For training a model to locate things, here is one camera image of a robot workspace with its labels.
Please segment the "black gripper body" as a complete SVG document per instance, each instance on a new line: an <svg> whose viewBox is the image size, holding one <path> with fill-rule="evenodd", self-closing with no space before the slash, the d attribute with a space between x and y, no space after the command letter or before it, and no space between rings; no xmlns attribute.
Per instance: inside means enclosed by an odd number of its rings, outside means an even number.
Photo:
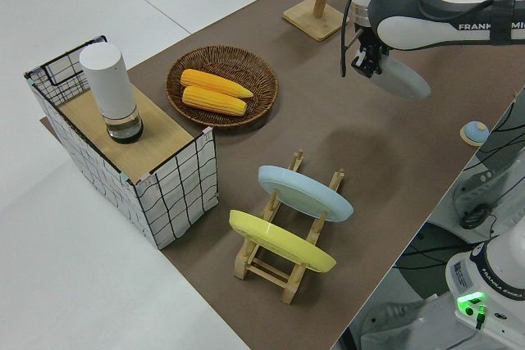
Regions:
<svg viewBox="0 0 525 350"><path fill-rule="evenodd" d="M356 26L356 33L358 36L358 50L356 54L364 53L367 56L383 56L388 54L388 47L374 34L371 28L364 26Z"/></svg>

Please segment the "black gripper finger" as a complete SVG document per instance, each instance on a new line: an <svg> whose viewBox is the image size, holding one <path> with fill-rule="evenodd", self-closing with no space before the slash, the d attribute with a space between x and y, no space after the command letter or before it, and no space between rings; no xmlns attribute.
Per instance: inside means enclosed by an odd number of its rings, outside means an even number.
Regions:
<svg viewBox="0 0 525 350"><path fill-rule="evenodd" d="M369 79L371 79L374 75L380 75L382 73L382 68L380 65L382 55L382 47L369 47L367 49L367 70Z"/></svg>
<svg viewBox="0 0 525 350"><path fill-rule="evenodd" d="M358 50L351 66L362 76L369 76L368 57L365 50Z"/></svg>

